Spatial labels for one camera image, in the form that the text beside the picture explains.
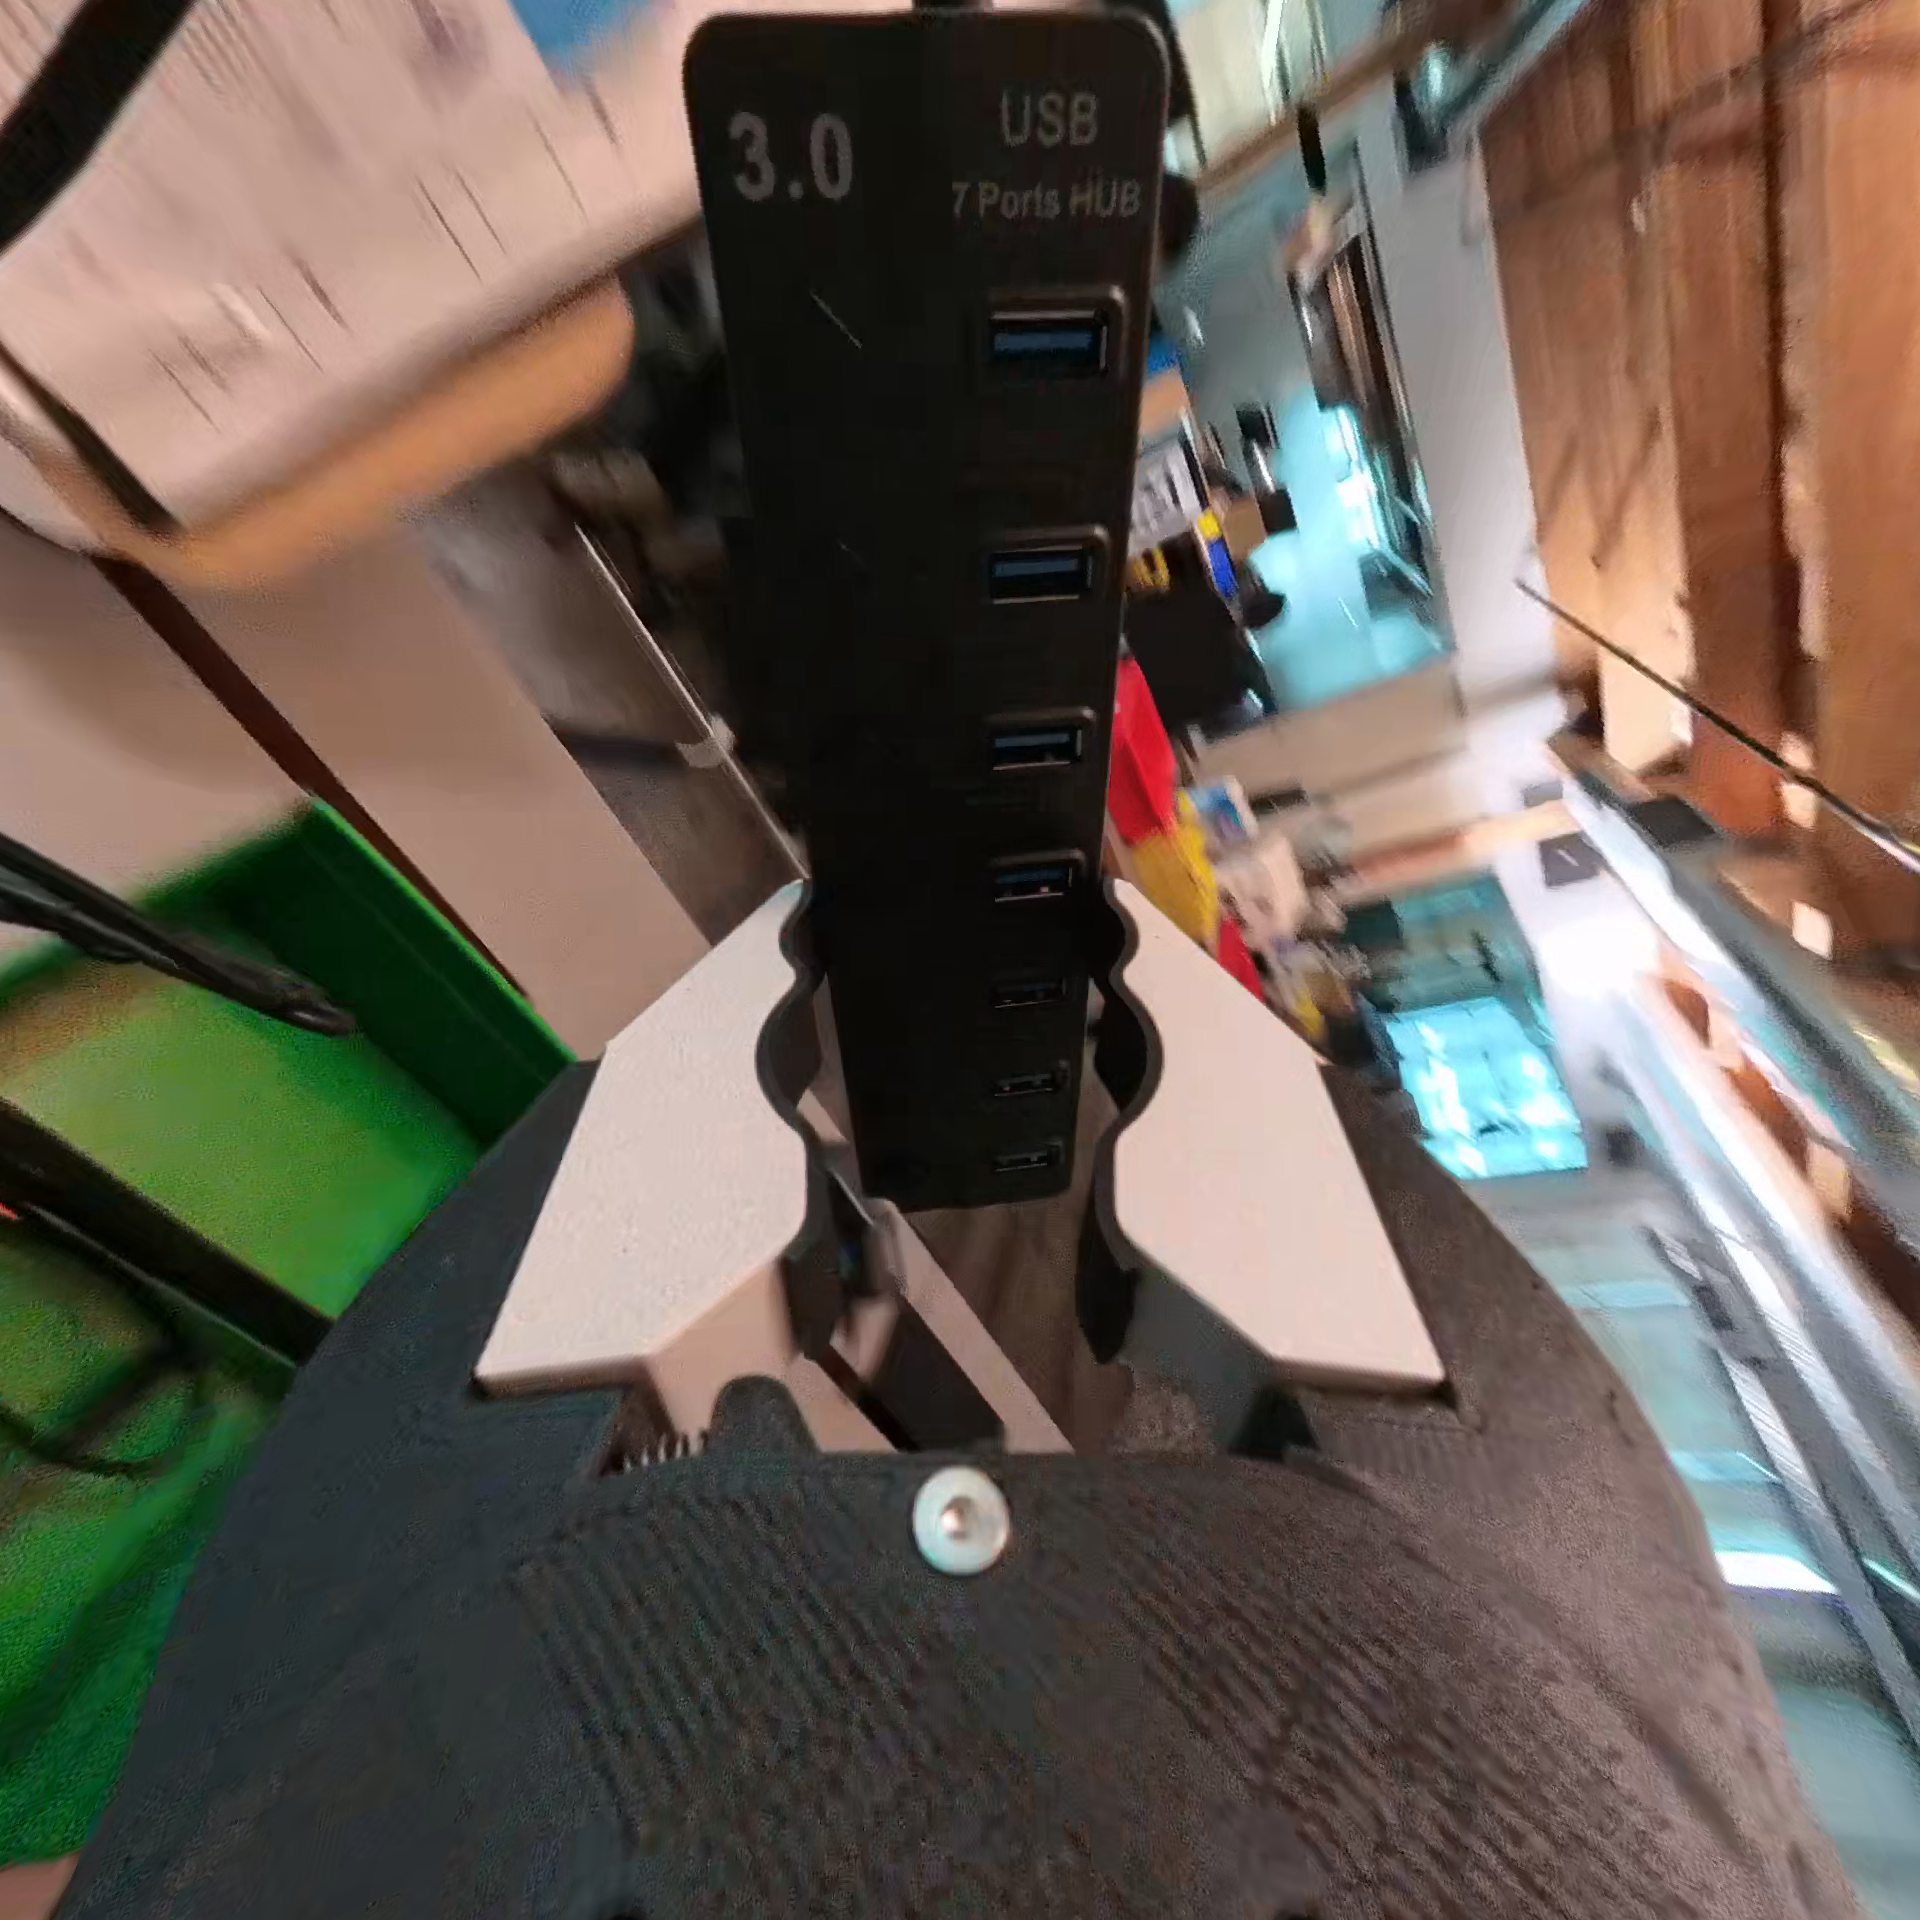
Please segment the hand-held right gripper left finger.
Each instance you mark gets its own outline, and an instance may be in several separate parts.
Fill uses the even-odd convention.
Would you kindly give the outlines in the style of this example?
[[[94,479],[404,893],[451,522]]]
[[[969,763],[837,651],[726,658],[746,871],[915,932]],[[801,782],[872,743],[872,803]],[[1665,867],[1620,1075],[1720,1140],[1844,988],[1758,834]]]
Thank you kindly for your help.
[[[807,884],[763,897],[601,1055],[475,1366],[491,1399],[718,1399],[805,1353],[830,1253]]]

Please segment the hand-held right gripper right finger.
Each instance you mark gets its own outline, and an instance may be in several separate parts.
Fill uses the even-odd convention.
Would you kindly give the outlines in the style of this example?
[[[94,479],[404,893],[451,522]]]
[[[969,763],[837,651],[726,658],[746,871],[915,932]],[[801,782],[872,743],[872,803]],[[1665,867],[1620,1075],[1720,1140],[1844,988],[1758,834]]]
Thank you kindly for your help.
[[[1132,883],[1102,903],[1077,1324],[1094,1359],[1196,1402],[1431,1399],[1438,1338],[1319,1055]]]

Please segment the green storage bin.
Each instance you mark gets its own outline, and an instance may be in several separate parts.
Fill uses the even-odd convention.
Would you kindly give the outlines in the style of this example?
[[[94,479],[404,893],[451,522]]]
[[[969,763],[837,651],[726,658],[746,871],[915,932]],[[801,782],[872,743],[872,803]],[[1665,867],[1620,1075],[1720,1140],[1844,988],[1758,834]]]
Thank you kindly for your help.
[[[5,1868],[86,1846],[294,1372],[579,1063],[321,800],[131,907],[5,943]]]

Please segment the long black usb hub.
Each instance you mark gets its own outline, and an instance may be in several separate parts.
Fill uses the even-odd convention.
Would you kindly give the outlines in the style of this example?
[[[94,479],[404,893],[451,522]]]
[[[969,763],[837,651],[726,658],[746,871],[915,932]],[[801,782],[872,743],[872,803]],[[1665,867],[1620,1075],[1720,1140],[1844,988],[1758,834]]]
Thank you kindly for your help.
[[[905,1212],[1076,1178],[1169,83],[1102,3],[726,15],[683,57],[756,698]]]

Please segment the yellow storage bin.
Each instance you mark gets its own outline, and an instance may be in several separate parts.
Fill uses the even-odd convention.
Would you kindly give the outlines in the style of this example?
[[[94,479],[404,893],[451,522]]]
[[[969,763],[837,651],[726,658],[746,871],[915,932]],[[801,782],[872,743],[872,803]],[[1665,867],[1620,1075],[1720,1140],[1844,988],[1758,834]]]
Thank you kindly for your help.
[[[1203,817],[1185,789],[1174,800],[1169,825],[1140,838],[1132,848],[1132,869],[1140,896],[1149,897],[1193,943],[1215,953],[1220,923],[1218,879],[1213,871]]]

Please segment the red storage bin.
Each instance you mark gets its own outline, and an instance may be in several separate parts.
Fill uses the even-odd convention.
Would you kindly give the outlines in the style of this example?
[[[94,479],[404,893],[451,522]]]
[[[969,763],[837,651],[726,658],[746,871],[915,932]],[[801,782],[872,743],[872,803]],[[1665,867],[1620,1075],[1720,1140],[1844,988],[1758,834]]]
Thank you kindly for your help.
[[[1181,771],[1136,658],[1121,658],[1107,817],[1124,846],[1179,825]]]

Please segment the blue header printed sheet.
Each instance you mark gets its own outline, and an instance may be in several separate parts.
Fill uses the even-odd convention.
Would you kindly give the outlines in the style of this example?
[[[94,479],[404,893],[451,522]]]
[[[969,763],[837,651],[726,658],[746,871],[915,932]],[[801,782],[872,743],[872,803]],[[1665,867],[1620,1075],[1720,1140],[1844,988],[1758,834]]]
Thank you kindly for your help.
[[[708,3],[192,3],[5,252],[5,352],[211,522],[695,209]]]

